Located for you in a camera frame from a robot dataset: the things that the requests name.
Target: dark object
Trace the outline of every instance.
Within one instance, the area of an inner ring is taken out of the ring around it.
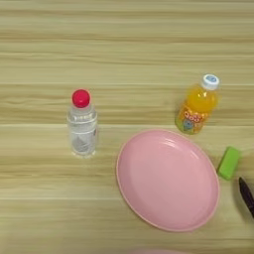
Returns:
[[[242,178],[239,178],[239,186],[240,186],[240,192],[242,195],[242,198],[244,202],[246,203],[248,209],[251,212],[252,217],[254,218],[254,198],[253,195],[247,186],[247,184],[244,182]]]

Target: red bottle cap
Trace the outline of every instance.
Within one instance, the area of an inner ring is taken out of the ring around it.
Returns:
[[[73,93],[72,102],[76,107],[82,108],[89,105],[90,95],[88,91],[80,89]]]

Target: orange bottle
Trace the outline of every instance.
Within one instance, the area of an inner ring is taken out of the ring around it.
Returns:
[[[213,74],[207,74],[200,84],[194,85],[183,104],[176,124],[182,132],[198,133],[211,111],[217,104],[217,88],[219,79]]]

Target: green object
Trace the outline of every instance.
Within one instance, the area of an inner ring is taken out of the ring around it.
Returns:
[[[228,147],[218,167],[218,175],[230,180],[236,170],[239,158],[240,151],[233,147]]]

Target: bottle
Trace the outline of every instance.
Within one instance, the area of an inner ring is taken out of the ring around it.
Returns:
[[[176,124],[182,132],[198,133],[211,111],[217,104],[217,88],[219,79],[213,74],[207,74],[200,84],[194,85],[183,104]]]
[[[88,91],[80,89],[72,95],[67,122],[73,151],[83,157],[94,154],[97,142],[97,114],[90,104]]]

